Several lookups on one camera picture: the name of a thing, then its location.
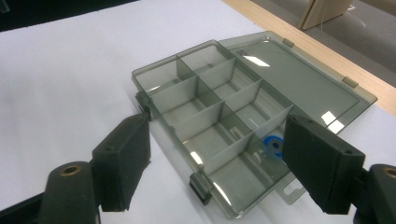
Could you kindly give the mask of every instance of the open lid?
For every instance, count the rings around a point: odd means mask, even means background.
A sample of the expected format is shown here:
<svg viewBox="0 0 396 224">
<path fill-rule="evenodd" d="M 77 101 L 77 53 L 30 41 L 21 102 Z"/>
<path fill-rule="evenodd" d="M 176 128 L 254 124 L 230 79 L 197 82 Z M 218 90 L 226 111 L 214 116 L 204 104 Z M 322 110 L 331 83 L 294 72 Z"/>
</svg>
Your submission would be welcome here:
<svg viewBox="0 0 396 224">
<path fill-rule="evenodd" d="M 357 82 L 273 32 L 239 36 L 220 44 L 334 133 L 377 100 Z"/>
</svg>

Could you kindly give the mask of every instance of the white table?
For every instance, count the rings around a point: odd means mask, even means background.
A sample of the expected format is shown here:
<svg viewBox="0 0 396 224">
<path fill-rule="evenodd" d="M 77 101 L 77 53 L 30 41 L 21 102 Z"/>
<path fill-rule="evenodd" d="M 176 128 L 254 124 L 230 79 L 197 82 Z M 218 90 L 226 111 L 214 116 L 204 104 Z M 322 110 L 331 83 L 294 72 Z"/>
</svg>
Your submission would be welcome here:
<svg viewBox="0 0 396 224">
<path fill-rule="evenodd" d="M 219 0 L 145 0 L 0 33 L 0 210 L 45 188 L 49 172 L 89 161 L 125 117 L 139 112 L 131 72 L 201 44 L 262 31 Z M 370 107 L 340 136 L 373 163 L 395 165 L 396 118 Z M 203 207 L 151 136 L 151 161 L 130 211 L 103 223 L 351 223 L 305 194 L 271 193 L 240 220 Z"/>
</svg>

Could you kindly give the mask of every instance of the transparent plastic box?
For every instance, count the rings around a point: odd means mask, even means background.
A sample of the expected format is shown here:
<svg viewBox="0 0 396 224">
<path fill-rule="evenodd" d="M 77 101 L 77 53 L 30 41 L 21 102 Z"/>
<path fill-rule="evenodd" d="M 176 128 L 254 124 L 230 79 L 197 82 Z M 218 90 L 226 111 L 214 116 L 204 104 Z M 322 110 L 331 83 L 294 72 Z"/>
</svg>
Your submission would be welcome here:
<svg viewBox="0 0 396 224">
<path fill-rule="evenodd" d="M 283 190 L 293 180 L 277 154 L 289 113 L 338 133 L 376 100 L 272 32 L 208 41 L 133 71 L 133 81 L 191 166 L 197 196 L 233 218 L 274 189 L 287 203 L 304 193 Z"/>
</svg>

